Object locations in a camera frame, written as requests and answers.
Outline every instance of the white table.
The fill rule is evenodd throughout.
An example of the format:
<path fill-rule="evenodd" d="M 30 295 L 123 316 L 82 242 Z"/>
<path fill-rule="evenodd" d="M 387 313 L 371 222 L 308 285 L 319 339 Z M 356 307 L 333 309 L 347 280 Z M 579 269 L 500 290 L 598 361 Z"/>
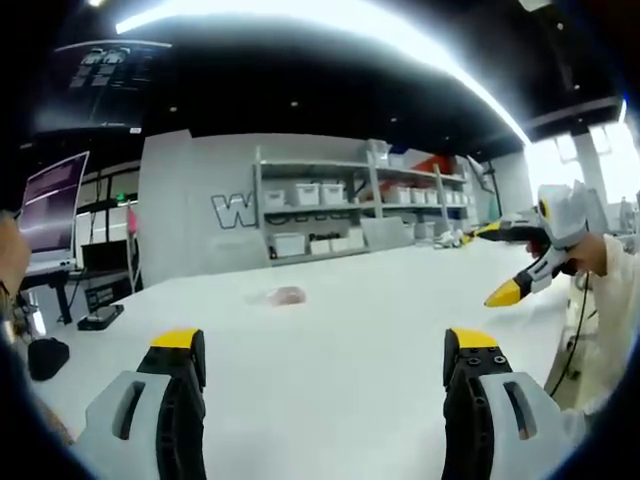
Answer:
<path fill-rule="evenodd" d="M 55 332 L 71 359 L 34 388 L 77 436 L 87 405 L 137 368 L 153 337 L 198 327 L 209 478 L 439 479 L 447 328 L 482 329 L 514 370 L 540 384 L 549 374 L 568 281 L 514 307 L 483 306 L 530 261 L 522 246 L 475 241 L 171 280 L 124 300 L 105 332 Z M 305 290 L 306 304 L 260 300 L 290 285 Z"/>

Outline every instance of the ceiling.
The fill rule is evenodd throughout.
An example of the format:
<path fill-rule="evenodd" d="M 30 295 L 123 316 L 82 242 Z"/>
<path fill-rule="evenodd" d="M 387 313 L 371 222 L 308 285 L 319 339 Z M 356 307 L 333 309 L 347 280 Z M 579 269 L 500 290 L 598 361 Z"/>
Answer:
<path fill-rule="evenodd" d="M 377 3 L 445 46 L 534 141 L 584 130 L 619 111 L 606 59 L 553 6 L 530 13 L 517 0 Z M 157 4 L 106 0 L 100 8 L 79 7 L 57 44 L 115 38 L 117 22 Z M 189 128 L 194 136 L 382 138 L 481 161 L 522 148 L 458 81 L 380 42 L 292 21 L 207 16 L 162 20 L 122 37 L 173 44 L 171 69 L 147 105 L 145 135 Z M 575 108 L 602 99 L 599 108 Z M 548 115 L 557 111 L 563 113 Z M 91 146 L 95 169 L 140 158 L 142 142 L 127 132 L 93 130 L 49 135 L 38 144 L 47 152 Z"/>

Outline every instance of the black bag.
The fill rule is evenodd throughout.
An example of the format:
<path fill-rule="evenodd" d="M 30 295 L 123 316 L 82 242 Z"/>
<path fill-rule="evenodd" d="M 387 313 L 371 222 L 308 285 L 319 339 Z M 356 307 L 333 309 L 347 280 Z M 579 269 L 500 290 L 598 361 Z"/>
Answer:
<path fill-rule="evenodd" d="M 53 377 L 69 360 L 69 347 L 55 338 L 34 340 L 28 351 L 29 375 L 41 382 Z"/>

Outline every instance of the ceiling light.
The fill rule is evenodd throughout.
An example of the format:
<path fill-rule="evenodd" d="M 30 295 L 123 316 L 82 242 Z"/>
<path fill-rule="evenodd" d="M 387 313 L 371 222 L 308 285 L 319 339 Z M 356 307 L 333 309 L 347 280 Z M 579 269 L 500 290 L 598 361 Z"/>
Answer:
<path fill-rule="evenodd" d="M 620 107 L 620 117 L 618 118 L 618 123 L 624 123 L 627 118 L 627 101 L 622 101 L 622 107 Z"/>
<path fill-rule="evenodd" d="M 407 59 L 440 69 L 456 78 L 513 130 L 524 145 L 531 141 L 498 101 L 465 72 L 449 54 L 403 18 L 363 0 L 168 0 L 166 3 L 134 15 L 116 25 L 122 34 L 151 22 L 179 15 L 246 15 L 265 18 L 288 18 L 320 24 L 371 38 L 395 48 Z"/>

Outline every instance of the person's hand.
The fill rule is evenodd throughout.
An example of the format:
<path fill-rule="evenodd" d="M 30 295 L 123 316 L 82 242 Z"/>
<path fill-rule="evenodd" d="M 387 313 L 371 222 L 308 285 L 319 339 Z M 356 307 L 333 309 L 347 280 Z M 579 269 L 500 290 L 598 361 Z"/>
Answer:
<path fill-rule="evenodd" d="M 535 243 L 527 244 L 527 252 L 533 258 L 540 257 L 544 252 Z M 607 247 L 600 235 L 587 233 L 578 245 L 569 250 L 569 258 L 575 260 L 575 266 L 583 272 L 593 272 L 601 277 L 607 274 Z"/>
<path fill-rule="evenodd" d="M 18 293 L 30 258 L 31 249 L 15 220 L 0 212 L 0 282 L 11 297 Z"/>

